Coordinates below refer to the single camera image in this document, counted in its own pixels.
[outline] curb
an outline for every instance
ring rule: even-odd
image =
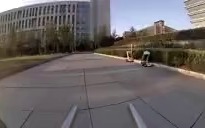
[[[115,58],[115,59],[126,60],[125,57],[117,57],[117,56],[105,55],[105,54],[100,54],[100,53],[94,53],[94,54],[95,55],[100,55],[100,56],[111,57],[111,58]],[[134,60],[134,63],[141,64],[141,61],[140,60]],[[152,64],[156,67],[159,67],[159,68],[165,68],[165,69],[168,69],[168,70],[171,70],[171,71],[182,73],[182,74],[187,75],[187,76],[193,76],[193,77],[205,80],[205,74],[202,74],[202,73],[188,71],[188,70],[181,69],[181,68],[170,67],[170,66],[163,65],[163,64],[157,64],[157,63],[152,63]]]

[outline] building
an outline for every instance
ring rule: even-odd
[[[92,8],[92,31],[110,36],[110,0],[92,0]]]
[[[185,0],[184,3],[194,27],[205,27],[205,0]]]
[[[159,20],[159,21],[154,22],[153,25],[137,31],[136,35],[137,36],[153,36],[153,35],[165,34],[165,33],[170,33],[170,32],[175,32],[175,31],[177,30],[169,26],[166,26],[165,21]],[[130,31],[125,31],[123,34],[123,37],[126,38],[131,35],[132,33]]]
[[[0,37],[8,35],[14,29],[16,32],[34,31],[43,39],[48,24],[55,25],[57,30],[64,24],[69,25],[75,39],[93,39],[95,32],[104,25],[110,34],[110,0],[104,0],[105,3],[103,0],[98,1],[38,3],[2,12]]]

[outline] tall building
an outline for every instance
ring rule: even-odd
[[[194,27],[205,27],[205,0],[185,0],[184,3]]]
[[[95,33],[104,32],[110,35],[110,0],[91,0],[92,1],[92,23]]]
[[[2,12],[0,37],[15,30],[35,32],[35,35],[43,39],[48,24],[53,24],[57,30],[64,24],[69,25],[75,40],[93,39],[93,35],[104,25],[106,32],[110,34],[110,0],[105,0],[105,3],[102,1],[63,0],[31,4]]]

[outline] distant building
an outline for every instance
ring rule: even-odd
[[[185,0],[184,3],[194,27],[205,27],[205,0]]]
[[[159,20],[154,22],[154,25],[143,28],[139,31],[136,32],[137,36],[153,36],[153,35],[158,35],[158,34],[165,34],[165,33],[170,33],[170,32],[175,32],[177,30],[166,26],[165,21]],[[129,37],[131,36],[132,33],[130,31],[125,31],[123,34],[123,37]]]

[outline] blue sky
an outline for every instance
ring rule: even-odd
[[[193,27],[184,0],[111,0],[111,19],[119,35],[131,26],[141,29],[158,20],[178,30]]]

